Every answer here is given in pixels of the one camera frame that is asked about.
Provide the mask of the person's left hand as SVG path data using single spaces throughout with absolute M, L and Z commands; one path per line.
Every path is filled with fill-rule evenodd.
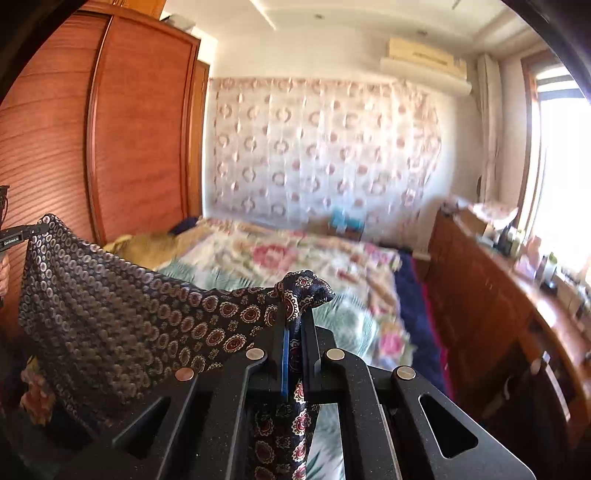
M 10 279 L 10 260 L 7 254 L 2 256 L 0 262 L 0 297 L 4 298 L 8 292 Z

